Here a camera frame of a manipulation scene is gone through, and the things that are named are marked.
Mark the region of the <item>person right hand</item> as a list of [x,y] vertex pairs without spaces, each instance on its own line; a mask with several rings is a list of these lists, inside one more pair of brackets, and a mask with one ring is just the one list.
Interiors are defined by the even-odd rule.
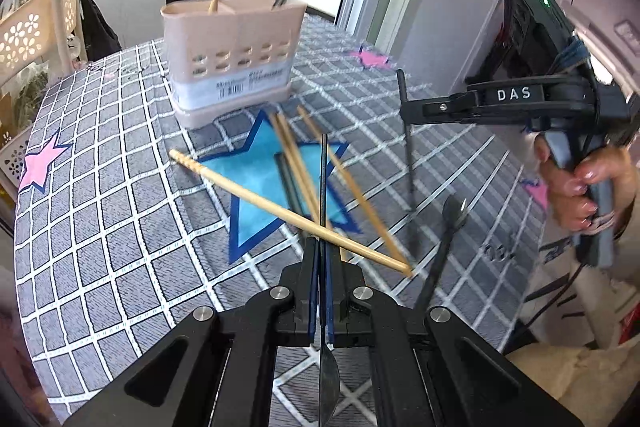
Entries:
[[556,223],[570,232],[585,231],[598,205],[587,196],[591,185],[610,180],[614,199],[614,230],[630,220],[638,190],[637,168],[626,147],[608,145],[585,158],[573,171],[560,169],[541,134],[534,142],[539,174],[548,187],[548,203]]

